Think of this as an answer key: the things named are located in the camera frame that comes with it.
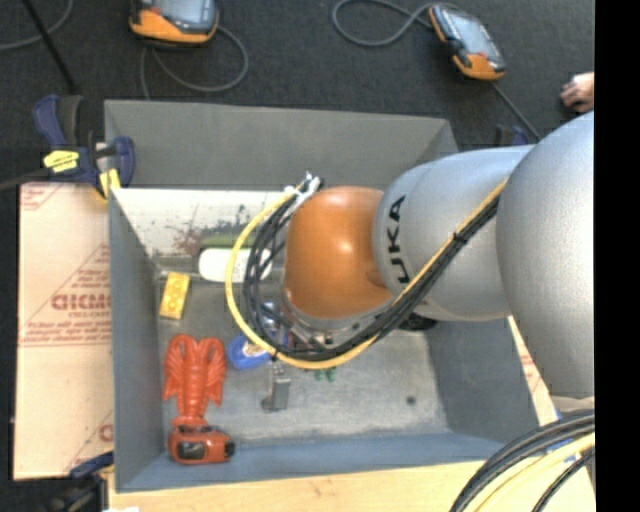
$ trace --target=human hand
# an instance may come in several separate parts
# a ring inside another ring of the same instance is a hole
[[[566,107],[584,113],[595,103],[595,73],[581,73],[562,87],[560,99]]]

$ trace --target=red toy lobster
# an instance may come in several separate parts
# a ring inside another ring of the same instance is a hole
[[[204,412],[209,399],[222,404],[222,386],[227,374],[224,345],[217,338],[197,342],[178,334],[169,342],[164,361],[165,385],[162,398],[176,395],[178,416],[173,426],[206,425]]]
[[[169,342],[164,360],[162,398],[176,395],[178,416],[169,434],[169,453],[181,464],[227,462],[235,451],[231,438],[204,419],[209,399],[222,404],[222,385],[227,374],[224,345],[217,338],[197,342],[178,334]]]

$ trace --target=black cable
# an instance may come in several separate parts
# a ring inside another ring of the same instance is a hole
[[[282,218],[289,210],[295,198],[291,198],[278,208],[257,230],[255,240],[249,251],[247,266],[245,270],[245,278],[243,282],[243,295],[247,304],[248,315],[251,323],[257,331],[257,334],[265,339],[271,339],[272,346],[277,342],[271,337],[271,334],[264,328],[264,319],[262,316],[262,300],[260,299],[259,286],[262,278],[262,271],[266,267],[262,267],[262,254],[266,245],[275,240],[278,232],[284,228],[285,224]],[[273,250],[270,258],[275,258],[276,254],[282,250]]]
[[[32,181],[48,181],[49,173],[46,169],[40,169],[33,173],[22,174],[15,178],[10,178],[6,181],[0,182],[0,191],[7,190],[9,188],[17,187],[18,185],[24,185]]]
[[[58,70],[62,74],[65,82],[67,82],[67,88],[69,90],[69,93],[70,94],[77,93],[78,84],[76,83],[75,79],[71,75],[71,72],[69,71],[69,68],[64,62],[62,55],[60,55],[60,52],[56,48],[55,44],[53,44],[53,40],[51,39],[51,33],[57,30],[60,26],[62,26],[62,24],[66,22],[67,18],[71,14],[71,10],[73,9],[73,2],[69,1],[69,3],[67,4],[67,8],[64,14],[62,15],[62,17],[60,18],[60,20],[58,20],[57,23],[55,23],[52,27],[49,27],[49,28],[45,27],[44,23],[40,19],[40,15],[38,14],[38,11],[36,11],[35,7],[31,3],[31,0],[22,0],[22,4],[29,12],[29,16],[31,17],[31,20],[33,21],[34,25],[38,29],[38,32],[40,35],[29,38],[29,39],[25,39],[23,41],[17,41],[15,43],[2,45],[0,46],[0,51],[13,50],[16,48],[27,46],[29,44],[35,43],[40,40],[44,41],[47,47],[47,50],[49,51],[49,54],[51,55],[56,65],[58,66]]]
[[[449,512],[462,512],[495,478],[522,460],[595,431],[595,411],[557,420],[511,441],[490,457],[460,491]]]
[[[520,112],[520,109],[518,109],[518,107],[515,106],[515,104],[509,99],[509,97],[504,93],[504,91],[498,86],[496,82],[491,82],[491,85],[493,86],[494,90],[498,93],[498,95],[502,98],[502,100],[511,109],[511,111],[516,115],[516,117],[520,119],[520,121],[522,121],[522,124],[524,124],[528,128],[528,130],[539,142],[542,139],[542,137],[537,132],[537,130],[531,125],[531,123],[524,116],[524,114]]]
[[[213,86],[192,84],[190,82],[187,82],[186,80],[183,80],[182,78],[177,76],[173,71],[171,71],[167,67],[167,65],[162,61],[162,59],[160,59],[160,56],[158,55],[158,52],[155,50],[155,48],[151,48],[151,54],[153,55],[158,65],[162,68],[162,70],[167,75],[169,75],[171,79],[173,79],[175,82],[182,85],[183,87],[186,87],[187,89],[191,89],[193,91],[198,91],[198,92],[204,92],[204,93],[217,93],[217,92],[227,91],[232,87],[235,87],[236,85],[238,85],[238,83],[240,83],[244,79],[244,77],[247,75],[249,71],[249,54],[247,53],[247,49],[245,48],[242,41],[240,41],[240,39],[238,39],[233,33],[231,33],[231,31],[229,31],[228,29],[225,29],[222,26],[218,26],[217,31],[221,32],[222,34],[227,36],[229,39],[231,39],[231,41],[240,50],[240,53],[242,53],[242,68],[240,69],[236,77],[227,83],[224,83],[221,85],[213,85]],[[149,93],[149,88],[147,86],[146,73],[145,73],[146,56],[147,56],[147,47],[145,47],[142,50],[142,54],[140,56],[140,68],[139,68],[140,83],[142,85],[142,92],[144,94],[144,97],[146,99],[151,99],[151,94]]]
[[[579,459],[575,460],[567,469],[565,469],[562,474],[547,488],[547,490],[540,497],[531,512],[542,512],[542,510],[547,506],[556,492],[560,490],[560,488],[569,480],[569,478],[580,471],[586,464],[591,462],[591,459],[593,459],[595,454],[595,447],[591,448],[583,453]]]
[[[53,34],[56,30],[58,30],[62,25],[64,25],[67,22],[67,20],[69,19],[69,16],[71,16],[71,12],[73,11],[73,2],[74,0],[69,0],[67,2],[67,7],[65,8],[64,12],[62,13],[62,16],[60,16],[58,21],[56,21],[50,27],[45,28],[44,31],[46,34],[49,34],[49,35]],[[0,44],[0,52],[16,50],[18,48],[24,48],[25,46],[29,46],[39,41],[42,41],[42,33],[39,33],[38,35],[33,37],[22,39],[20,41]]]
[[[352,36],[351,34],[349,34],[346,30],[344,30],[340,26],[340,23],[338,22],[338,11],[342,9],[345,5],[354,4],[354,3],[367,3],[367,4],[380,5],[382,7],[386,7],[387,9],[391,9],[393,11],[404,14],[405,16],[408,17],[408,19],[404,23],[404,25],[402,25],[395,33],[393,33],[391,36],[385,39],[380,39],[378,41],[358,39]],[[420,15],[426,10],[428,10],[432,5],[434,4],[432,3],[425,4],[422,7],[419,7],[418,9],[416,9],[412,13],[394,3],[386,2],[385,0],[341,0],[331,10],[331,22],[335,26],[336,30],[340,33],[340,35],[342,35],[345,39],[351,41],[352,43],[358,44],[360,46],[367,46],[367,47],[386,46],[400,39],[404,35],[404,33],[411,28],[411,26],[414,23],[418,23],[423,27],[427,28],[428,30],[433,30],[433,27],[431,26],[431,22],[425,21],[422,18],[420,18]]]
[[[374,335],[377,335],[378,339],[383,338],[393,329],[397,328],[409,316],[416,305],[435,285],[442,272],[444,272],[445,268],[467,241],[495,216],[499,198],[500,196],[496,197],[491,203],[486,205],[472,222],[454,236],[441,256],[431,265],[422,279],[398,302],[397,308],[391,308],[381,315],[381,318],[377,322],[358,334],[356,344],[360,344]]]

